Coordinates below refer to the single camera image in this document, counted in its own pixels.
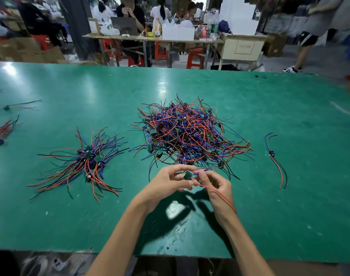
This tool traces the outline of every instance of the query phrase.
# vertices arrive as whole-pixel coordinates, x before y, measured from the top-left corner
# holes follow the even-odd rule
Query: black shorts
[[[300,45],[301,46],[313,46],[317,42],[319,36],[315,36],[310,32],[302,32],[300,35]]]

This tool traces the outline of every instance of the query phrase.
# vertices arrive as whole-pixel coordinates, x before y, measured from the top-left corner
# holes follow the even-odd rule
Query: white sneaker
[[[283,72],[287,72],[287,73],[289,73],[289,74],[296,74],[296,73],[302,71],[301,68],[299,68],[298,70],[296,70],[294,67],[295,67],[295,66],[290,66],[290,67],[288,67],[288,68],[286,68],[286,69],[283,69]]]

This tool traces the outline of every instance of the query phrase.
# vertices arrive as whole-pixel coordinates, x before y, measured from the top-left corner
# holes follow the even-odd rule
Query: person in black shirt
[[[134,0],[122,0],[122,4],[116,8],[117,17],[132,17],[135,18],[135,22],[137,24],[138,32],[141,33],[145,29],[145,13],[143,10],[134,4]],[[140,46],[140,42],[133,40],[123,40],[122,46],[124,48],[132,48],[136,46]],[[139,64],[139,54],[125,50],[124,53],[130,56],[134,63]],[[149,56],[147,56],[147,65],[150,66],[151,62],[149,60]]]
[[[59,23],[52,23],[30,0],[19,0],[18,10],[24,24],[32,35],[47,35],[54,46],[60,46],[61,42],[57,36],[61,31],[67,37],[67,31]]]

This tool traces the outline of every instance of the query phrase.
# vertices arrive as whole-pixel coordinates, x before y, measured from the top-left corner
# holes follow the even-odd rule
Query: black shirt
[[[120,6],[118,6],[116,8],[116,15],[117,17],[124,17],[123,12],[121,11],[122,8],[125,8],[124,4],[121,4]],[[145,13],[143,12],[143,10],[135,5],[134,6],[134,10],[133,10],[133,14],[136,17],[136,19],[138,19],[139,23],[143,25],[143,27],[145,27]]]
[[[49,19],[32,3],[20,3],[18,6],[19,13],[27,28],[34,28],[37,23],[49,22]]]

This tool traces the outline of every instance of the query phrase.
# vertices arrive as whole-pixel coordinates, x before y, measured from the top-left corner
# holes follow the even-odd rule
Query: paint scratch
[[[341,111],[342,113],[345,113],[347,115],[350,115],[350,112],[347,111],[346,109],[342,108],[341,106],[339,106],[337,103],[330,101],[329,102],[331,105],[333,105],[336,109],[338,109],[339,111]]]

